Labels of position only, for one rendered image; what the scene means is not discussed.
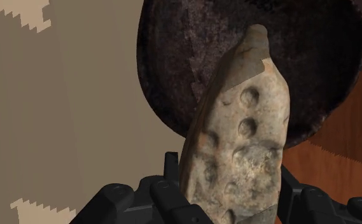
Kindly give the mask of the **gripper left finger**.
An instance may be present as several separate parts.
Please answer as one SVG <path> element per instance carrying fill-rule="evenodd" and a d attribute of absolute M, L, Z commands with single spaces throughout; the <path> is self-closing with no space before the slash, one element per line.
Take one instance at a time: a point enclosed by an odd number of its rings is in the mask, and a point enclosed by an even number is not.
<path fill-rule="evenodd" d="M 130 186 L 103 186 L 69 224 L 213 224 L 197 204 L 180 192 L 178 153 L 166 152 L 164 174 Z"/>

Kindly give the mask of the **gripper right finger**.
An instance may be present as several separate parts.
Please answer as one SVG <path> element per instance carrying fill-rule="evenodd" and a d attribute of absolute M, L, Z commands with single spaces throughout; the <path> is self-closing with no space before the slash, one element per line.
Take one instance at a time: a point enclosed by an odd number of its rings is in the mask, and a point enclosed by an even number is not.
<path fill-rule="evenodd" d="M 322 189 L 300 183 L 282 166 L 277 216 L 282 224 L 362 224 L 362 197 L 341 204 Z"/>

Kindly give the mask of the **dark rusty round pan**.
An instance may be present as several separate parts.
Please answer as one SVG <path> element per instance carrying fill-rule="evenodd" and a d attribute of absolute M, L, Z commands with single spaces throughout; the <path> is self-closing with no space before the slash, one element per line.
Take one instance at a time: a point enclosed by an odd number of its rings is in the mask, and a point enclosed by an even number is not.
<path fill-rule="evenodd" d="M 253 24 L 288 83 L 286 147 L 314 135 L 362 68 L 362 11 L 353 0 L 144 0 L 137 73 L 144 96 L 185 136 L 216 64 Z"/>

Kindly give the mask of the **beige dimpled stone object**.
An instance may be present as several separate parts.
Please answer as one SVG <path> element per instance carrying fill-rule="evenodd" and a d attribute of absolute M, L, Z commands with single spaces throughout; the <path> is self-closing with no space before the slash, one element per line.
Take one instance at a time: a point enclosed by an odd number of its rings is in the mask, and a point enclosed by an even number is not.
<path fill-rule="evenodd" d="M 184 142 L 179 187 L 214 224 L 274 224 L 289 88 L 251 25 L 221 58 Z"/>

